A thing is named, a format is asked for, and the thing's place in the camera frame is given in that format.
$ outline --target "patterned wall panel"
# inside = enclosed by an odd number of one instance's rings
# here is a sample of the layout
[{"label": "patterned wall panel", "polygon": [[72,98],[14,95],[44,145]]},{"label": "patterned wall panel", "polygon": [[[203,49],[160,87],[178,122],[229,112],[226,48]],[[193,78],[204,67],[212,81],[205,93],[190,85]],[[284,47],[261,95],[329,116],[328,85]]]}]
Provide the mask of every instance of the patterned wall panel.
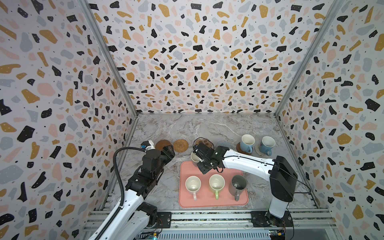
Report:
[{"label": "patterned wall panel", "polygon": [[270,113],[333,1],[90,0],[138,112]]},{"label": "patterned wall panel", "polygon": [[278,117],[345,239],[383,239],[384,1],[345,1]]},{"label": "patterned wall panel", "polygon": [[0,238],[78,239],[130,113],[75,1],[0,7]]}]

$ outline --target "marble table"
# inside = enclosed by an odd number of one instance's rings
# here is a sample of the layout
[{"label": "marble table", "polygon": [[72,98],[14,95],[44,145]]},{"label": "marble table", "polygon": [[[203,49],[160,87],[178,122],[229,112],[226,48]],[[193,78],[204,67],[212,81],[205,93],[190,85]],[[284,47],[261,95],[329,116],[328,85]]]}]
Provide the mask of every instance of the marble table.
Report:
[{"label": "marble table", "polygon": [[[179,205],[180,164],[190,161],[193,141],[198,137],[205,137],[216,144],[219,141],[232,143],[232,149],[236,150],[236,144],[244,134],[251,134],[259,143],[264,136],[271,136],[276,141],[273,155],[283,156],[293,169],[297,171],[296,164],[279,131],[276,119],[271,115],[140,115],[130,146],[139,147],[145,140],[157,141],[167,139],[171,143],[178,139],[185,139],[189,148],[176,156],[164,169],[159,184],[153,188],[145,199],[146,202],[157,206],[159,210],[181,210]],[[143,153],[130,150],[124,159],[121,168],[121,178],[124,186],[134,171],[142,164]],[[270,183],[264,179],[244,173],[248,181],[247,190],[249,202],[245,206],[213,207],[208,209],[267,209],[272,199]],[[296,191],[306,192],[305,188],[297,183]],[[120,198],[118,184],[109,197],[109,208],[115,206]],[[316,208],[309,194],[295,194],[294,200],[289,204],[290,209]]]}]

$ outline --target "blue mug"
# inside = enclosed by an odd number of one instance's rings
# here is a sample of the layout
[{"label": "blue mug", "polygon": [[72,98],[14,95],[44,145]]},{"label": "blue mug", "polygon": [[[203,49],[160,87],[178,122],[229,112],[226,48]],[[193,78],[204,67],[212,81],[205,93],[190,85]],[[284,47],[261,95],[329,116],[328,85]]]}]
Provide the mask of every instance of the blue mug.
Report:
[{"label": "blue mug", "polygon": [[260,143],[260,152],[268,156],[272,155],[272,148],[275,146],[276,142],[273,138],[265,136],[262,138]]},{"label": "blue mug", "polygon": [[252,147],[255,144],[255,138],[252,135],[245,134],[241,137],[240,149],[243,152],[252,153]]}]

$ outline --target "pink tray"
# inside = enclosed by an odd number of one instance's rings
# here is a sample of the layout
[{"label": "pink tray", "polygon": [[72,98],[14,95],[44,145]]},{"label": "pink tray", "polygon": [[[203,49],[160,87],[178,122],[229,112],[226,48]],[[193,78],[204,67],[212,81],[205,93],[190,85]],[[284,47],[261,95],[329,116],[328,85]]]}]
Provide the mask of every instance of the pink tray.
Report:
[{"label": "pink tray", "polygon": [[[209,189],[209,178],[214,174],[220,174],[224,177],[225,186],[219,193],[216,200],[215,194]],[[235,197],[229,193],[229,184],[235,175],[243,175],[243,172],[236,169],[225,168],[222,173],[211,170],[206,174],[202,174],[200,170],[192,164],[192,161],[185,161],[180,166],[180,188],[179,188],[179,204],[181,207],[217,207],[217,206],[242,206],[248,203],[247,189],[240,194],[239,201],[235,201]],[[201,180],[201,188],[197,193],[197,200],[193,200],[185,187],[185,181],[190,176],[196,176]]]}]

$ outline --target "mug handle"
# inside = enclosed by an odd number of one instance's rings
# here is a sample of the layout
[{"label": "mug handle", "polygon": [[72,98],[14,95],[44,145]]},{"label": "mug handle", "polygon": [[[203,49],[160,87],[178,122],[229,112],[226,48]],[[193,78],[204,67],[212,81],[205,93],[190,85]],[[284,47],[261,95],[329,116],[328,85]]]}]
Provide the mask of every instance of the mug handle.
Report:
[{"label": "mug handle", "polygon": [[237,201],[239,201],[239,199],[240,199],[240,191],[237,190],[235,193],[235,201],[237,202]]}]

